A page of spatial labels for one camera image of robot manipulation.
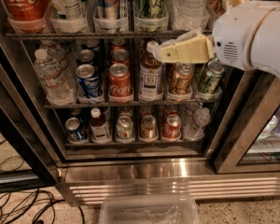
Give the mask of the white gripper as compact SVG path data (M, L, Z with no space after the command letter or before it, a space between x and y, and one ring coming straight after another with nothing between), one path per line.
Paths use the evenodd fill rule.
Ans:
M222 0L226 12L215 21L212 35L204 35L201 30L189 31L153 48L152 54L162 63L207 63L216 51L223 64L250 69L253 36L265 17L280 8L280 2L247 1Z

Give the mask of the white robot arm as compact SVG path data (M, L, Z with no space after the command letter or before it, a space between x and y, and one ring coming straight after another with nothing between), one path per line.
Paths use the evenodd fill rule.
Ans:
M223 7L212 34L189 31L158 45L154 57L162 63L206 63L216 57L231 67L280 78L280 2L223 0Z

